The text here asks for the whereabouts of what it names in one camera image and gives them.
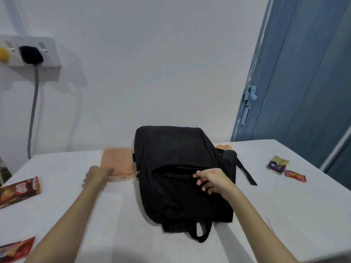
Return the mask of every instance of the orange cloth in plastic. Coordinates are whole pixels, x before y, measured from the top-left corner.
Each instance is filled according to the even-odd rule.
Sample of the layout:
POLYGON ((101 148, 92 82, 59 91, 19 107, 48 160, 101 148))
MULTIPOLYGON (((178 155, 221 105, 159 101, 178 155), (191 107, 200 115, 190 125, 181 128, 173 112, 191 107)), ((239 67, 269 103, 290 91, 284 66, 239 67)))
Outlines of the orange cloth in plastic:
POLYGON ((105 148, 100 167, 114 168, 112 177, 131 178, 135 174, 133 152, 131 148, 105 148))

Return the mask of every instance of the gray power cable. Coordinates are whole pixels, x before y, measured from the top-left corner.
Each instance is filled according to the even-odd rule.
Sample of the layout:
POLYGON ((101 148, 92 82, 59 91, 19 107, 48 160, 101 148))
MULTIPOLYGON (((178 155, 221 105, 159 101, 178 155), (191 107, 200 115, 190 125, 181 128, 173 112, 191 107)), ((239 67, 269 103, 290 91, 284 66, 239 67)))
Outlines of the gray power cable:
POLYGON ((31 123, 29 125, 29 134, 28 134, 28 145, 27 145, 27 154, 28 159, 31 159, 31 140, 32 140, 32 131, 33 131, 33 123, 34 123, 34 115, 35 115, 35 107, 37 105, 38 91, 39 91, 39 67, 34 66, 34 79, 35 79, 35 89, 34 89, 34 97, 32 104, 32 113, 31 113, 31 123))

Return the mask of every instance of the person's left hand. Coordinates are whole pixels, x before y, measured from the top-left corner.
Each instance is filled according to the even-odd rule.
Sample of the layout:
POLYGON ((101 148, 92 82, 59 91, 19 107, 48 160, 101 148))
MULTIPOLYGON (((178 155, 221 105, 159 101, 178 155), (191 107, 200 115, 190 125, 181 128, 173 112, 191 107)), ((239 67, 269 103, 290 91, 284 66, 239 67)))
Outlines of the person's left hand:
POLYGON ((95 184, 100 187, 105 186, 106 182, 108 181, 108 176, 113 172, 113 170, 114 168, 102 169, 96 165, 91 166, 85 175, 85 179, 83 181, 84 184, 82 185, 83 188, 91 184, 95 184))

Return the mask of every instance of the hand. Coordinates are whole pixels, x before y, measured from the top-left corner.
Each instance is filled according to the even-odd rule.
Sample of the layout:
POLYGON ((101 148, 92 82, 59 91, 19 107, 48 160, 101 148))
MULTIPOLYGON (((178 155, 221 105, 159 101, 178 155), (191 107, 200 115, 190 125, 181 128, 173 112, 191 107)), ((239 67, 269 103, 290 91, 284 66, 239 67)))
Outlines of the hand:
POLYGON ((196 184, 202 185, 203 191, 207 190, 208 194, 219 193, 225 200, 228 200, 229 192, 236 187, 220 168, 197 171, 193 177, 200 177, 196 184))
POLYGON ((83 188, 87 187, 90 184, 97 184, 98 186, 105 186, 108 181, 108 176, 113 172, 114 168, 111 169, 102 169, 96 165, 91 166, 89 171, 85 175, 83 188))

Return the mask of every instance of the wall socket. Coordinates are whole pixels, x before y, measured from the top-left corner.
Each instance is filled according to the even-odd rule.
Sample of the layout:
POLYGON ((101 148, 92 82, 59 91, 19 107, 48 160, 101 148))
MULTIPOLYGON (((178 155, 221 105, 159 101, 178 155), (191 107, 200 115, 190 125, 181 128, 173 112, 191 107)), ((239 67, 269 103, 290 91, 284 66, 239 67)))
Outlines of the wall socket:
POLYGON ((55 40, 51 37, 19 37, 10 35, 0 35, 0 46, 6 48, 10 54, 10 61, 7 64, 5 64, 6 66, 28 65, 24 63, 21 58, 18 49, 21 46, 37 47, 44 59, 41 66, 61 66, 60 58, 56 50, 55 40))

